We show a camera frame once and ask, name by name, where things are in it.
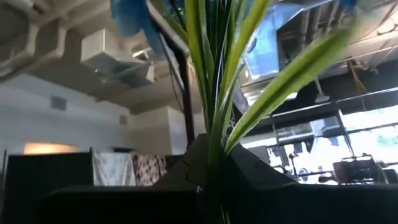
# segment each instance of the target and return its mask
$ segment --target air vent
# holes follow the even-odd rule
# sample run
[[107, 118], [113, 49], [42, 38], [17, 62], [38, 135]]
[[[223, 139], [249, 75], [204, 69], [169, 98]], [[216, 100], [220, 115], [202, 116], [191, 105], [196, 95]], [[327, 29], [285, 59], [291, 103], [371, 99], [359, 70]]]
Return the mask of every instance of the air vent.
[[126, 115], [120, 115], [119, 124], [120, 125], [127, 125], [127, 116]]
[[51, 109], [66, 111], [67, 100], [57, 96], [51, 96]]

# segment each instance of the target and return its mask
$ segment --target white fabric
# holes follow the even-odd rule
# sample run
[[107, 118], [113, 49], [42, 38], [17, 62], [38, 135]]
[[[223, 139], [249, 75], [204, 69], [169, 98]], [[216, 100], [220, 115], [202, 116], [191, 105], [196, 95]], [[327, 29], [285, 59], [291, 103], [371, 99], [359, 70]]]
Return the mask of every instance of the white fabric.
[[131, 154], [93, 152], [94, 185], [135, 186]]

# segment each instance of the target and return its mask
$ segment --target vent grille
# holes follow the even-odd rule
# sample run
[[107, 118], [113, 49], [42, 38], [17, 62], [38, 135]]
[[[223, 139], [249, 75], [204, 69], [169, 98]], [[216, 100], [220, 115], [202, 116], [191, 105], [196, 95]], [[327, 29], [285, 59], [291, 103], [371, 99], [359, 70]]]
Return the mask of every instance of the vent grille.
[[51, 109], [66, 111], [67, 100], [57, 96], [51, 96]]
[[127, 125], [127, 116], [126, 115], [120, 115], [119, 124], [120, 125]]

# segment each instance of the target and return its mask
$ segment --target black partition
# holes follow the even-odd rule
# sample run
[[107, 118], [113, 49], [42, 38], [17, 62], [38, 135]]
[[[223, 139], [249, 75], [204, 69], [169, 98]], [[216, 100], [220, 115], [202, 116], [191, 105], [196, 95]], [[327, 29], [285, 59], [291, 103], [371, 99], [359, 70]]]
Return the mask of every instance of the black partition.
[[9, 156], [2, 223], [36, 223], [41, 200], [75, 185], [93, 185], [91, 153]]

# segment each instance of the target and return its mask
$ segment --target ceiling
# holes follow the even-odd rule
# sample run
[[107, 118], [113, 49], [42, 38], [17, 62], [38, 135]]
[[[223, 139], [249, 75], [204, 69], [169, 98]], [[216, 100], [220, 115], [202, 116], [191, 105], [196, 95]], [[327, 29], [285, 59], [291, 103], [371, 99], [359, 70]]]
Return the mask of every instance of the ceiling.
[[[34, 3], [33, 8], [22, 3], [29, 1]], [[294, 58], [300, 51], [303, 40], [304, 45], [307, 45], [320, 34], [343, 23], [346, 13], [338, 7], [338, 2], [339, 0], [335, 0], [322, 7], [312, 9], [309, 12], [308, 24], [303, 23], [306, 15], [301, 13], [281, 28], [278, 31], [278, 36], [284, 52]], [[386, 1], [376, 1], [377, 4], [384, 2]], [[354, 39], [353, 44], [348, 47], [342, 58], [355, 57], [369, 66], [397, 59], [398, 52], [395, 51], [394, 46], [398, 44], [398, 31], [382, 35], [377, 33], [377, 27], [381, 25], [384, 16], [392, 10], [395, 11], [395, 6], [386, 4], [369, 15], [369, 19], [364, 21], [357, 38]], [[107, 100], [125, 106], [135, 114], [166, 105], [179, 108], [176, 95], [179, 97], [180, 93], [176, 83], [173, 88], [169, 66], [164, 59], [160, 58], [155, 61], [155, 82], [153, 84], [131, 88], [115, 80], [104, 82], [101, 74], [80, 63], [81, 52], [71, 50], [72, 48], [80, 49], [82, 38], [101, 29], [107, 29], [119, 38], [126, 39], [119, 35], [116, 22], [111, 18], [109, 0], [0, 0], [0, 28], [7, 30], [7, 32], [0, 33], [0, 62], [6, 61], [10, 57], [12, 50], [15, 51], [15, 46], [20, 47], [20, 44], [14, 44], [13, 48], [8, 47], [12, 45], [12, 41], [15, 42], [15, 37], [24, 37], [21, 37], [23, 39], [21, 42], [29, 39], [29, 35], [27, 35], [29, 33], [28, 21], [39, 27], [54, 26], [67, 30], [65, 49], [62, 49], [60, 56], [55, 52], [53, 52], [54, 54], [38, 54], [36, 51], [35, 54], [30, 55], [31, 57], [21, 60], [18, 67], [13, 68], [13, 72], [3, 77], [0, 75], [0, 82], [6, 82], [10, 77], [20, 73], [28, 73], [86, 93], [98, 101]], [[146, 37], [142, 32], [130, 37], [129, 41], [136, 45], [147, 45]], [[342, 63], [332, 66], [322, 76], [329, 77], [345, 72], [345, 62], [342, 61]], [[267, 80], [258, 80], [244, 86], [243, 90], [261, 89], [267, 85], [267, 82]], [[196, 88], [193, 91], [193, 107], [194, 112], [200, 111], [200, 100]]]

